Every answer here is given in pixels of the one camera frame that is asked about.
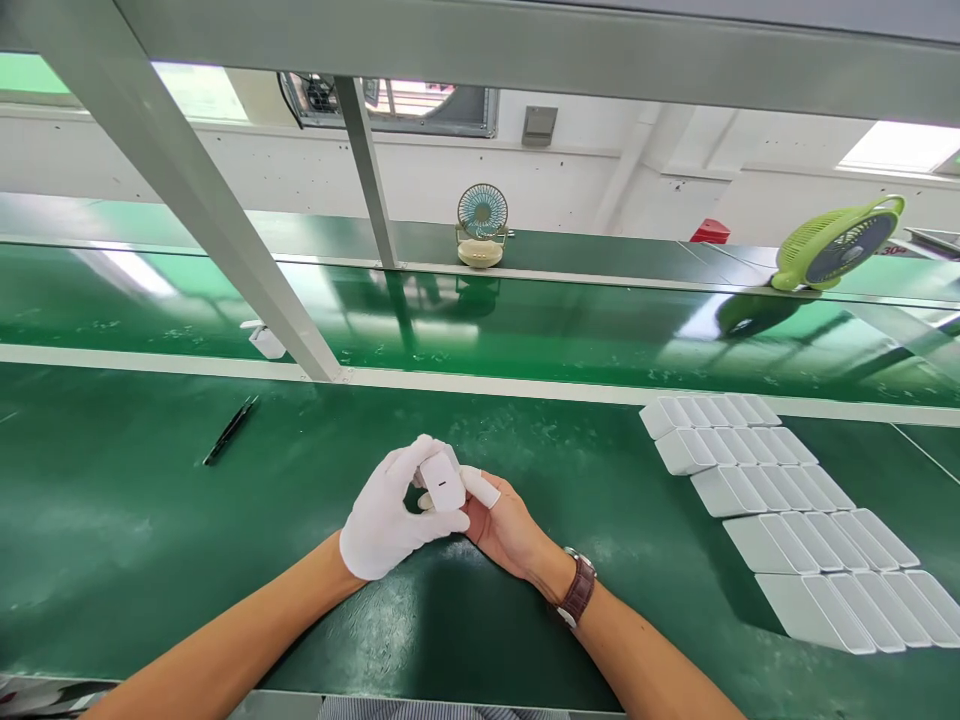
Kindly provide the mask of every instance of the wristwatch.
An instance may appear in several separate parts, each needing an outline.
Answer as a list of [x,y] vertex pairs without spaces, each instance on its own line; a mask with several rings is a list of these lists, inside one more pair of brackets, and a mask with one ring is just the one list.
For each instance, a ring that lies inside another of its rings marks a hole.
[[574,630],[593,596],[593,588],[597,584],[597,571],[586,556],[573,548],[565,547],[563,551],[577,561],[577,574],[573,578],[570,589],[567,590],[567,596],[557,606],[557,614],[563,618],[571,630]]

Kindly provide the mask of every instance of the white glove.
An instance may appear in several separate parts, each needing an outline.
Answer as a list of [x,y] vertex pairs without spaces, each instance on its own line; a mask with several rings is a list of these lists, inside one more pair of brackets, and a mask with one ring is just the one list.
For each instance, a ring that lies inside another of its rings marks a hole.
[[340,555],[356,577],[379,580],[431,540],[469,529],[470,518],[460,510],[414,515],[403,506],[417,467],[442,448],[439,440],[421,435],[377,465],[340,532]]

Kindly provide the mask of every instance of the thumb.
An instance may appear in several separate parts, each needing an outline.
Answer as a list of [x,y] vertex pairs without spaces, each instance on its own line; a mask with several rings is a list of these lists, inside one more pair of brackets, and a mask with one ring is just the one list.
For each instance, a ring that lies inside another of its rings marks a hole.
[[413,518],[417,539],[423,543],[446,537],[455,532],[470,529],[470,518],[462,510],[438,513],[430,511],[415,515]]

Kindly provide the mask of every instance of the forearm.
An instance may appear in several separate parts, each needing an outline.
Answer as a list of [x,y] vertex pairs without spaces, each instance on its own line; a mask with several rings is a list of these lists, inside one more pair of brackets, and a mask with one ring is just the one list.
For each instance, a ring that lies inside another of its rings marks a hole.
[[364,582],[339,532],[107,695],[84,720],[225,718],[307,628]]
[[[573,558],[554,545],[529,579],[558,605],[575,572]],[[743,720],[696,665],[599,582],[574,635],[633,720]]]

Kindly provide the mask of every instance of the small desk fan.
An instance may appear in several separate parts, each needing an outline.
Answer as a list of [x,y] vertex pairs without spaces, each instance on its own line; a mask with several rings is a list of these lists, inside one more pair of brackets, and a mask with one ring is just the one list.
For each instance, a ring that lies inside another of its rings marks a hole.
[[488,183],[467,188],[457,203],[460,260],[470,267],[493,267],[503,258],[508,232],[507,200],[503,193]]
[[863,207],[843,208],[808,220],[777,253],[777,290],[809,285],[829,290],[865,262],[897,229],[906,201],[888,195]]

